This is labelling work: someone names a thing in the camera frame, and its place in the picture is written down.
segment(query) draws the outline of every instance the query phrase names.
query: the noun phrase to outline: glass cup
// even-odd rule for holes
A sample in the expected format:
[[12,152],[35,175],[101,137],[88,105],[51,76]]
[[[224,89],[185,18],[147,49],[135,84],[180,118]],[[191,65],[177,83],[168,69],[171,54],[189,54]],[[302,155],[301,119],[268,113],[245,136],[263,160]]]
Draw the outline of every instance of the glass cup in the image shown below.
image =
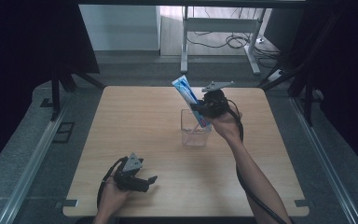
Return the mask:
[[189,109],[182,109],[181,111],[181,130],[183,145],[196,147],[206,146],[210,131],[199,125],[193,112]]

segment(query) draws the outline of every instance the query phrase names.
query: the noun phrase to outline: wooden tabletop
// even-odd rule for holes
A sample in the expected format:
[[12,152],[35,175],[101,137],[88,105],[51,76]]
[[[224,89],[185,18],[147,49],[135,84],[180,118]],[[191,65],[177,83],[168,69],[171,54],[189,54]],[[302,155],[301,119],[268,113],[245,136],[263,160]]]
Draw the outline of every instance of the wooden tabletop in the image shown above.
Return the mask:
[[[290,216],[305,216],[304,200],[265,93],[224,88],[242,112],[244,144],[281,195]],[[193,92],[202,98],[200,88]],[[134,152],[144,158],[139,178],[158,175],[147,193],[133,192],[118,217],[250,217],[230,148],[212,131],[206,147],[182,145],[181,109],[174,87],[106,87],[92,122],[64,207],[69,217],[95,216],[101,180],[115,161]]]

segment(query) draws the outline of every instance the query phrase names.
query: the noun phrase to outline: wall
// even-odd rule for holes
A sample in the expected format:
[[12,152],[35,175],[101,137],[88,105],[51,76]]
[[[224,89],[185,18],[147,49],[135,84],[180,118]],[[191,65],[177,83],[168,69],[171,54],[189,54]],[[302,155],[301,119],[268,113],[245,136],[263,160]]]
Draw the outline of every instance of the wall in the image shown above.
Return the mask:
[[159,50],[159,6],[80,6],[94,50]]

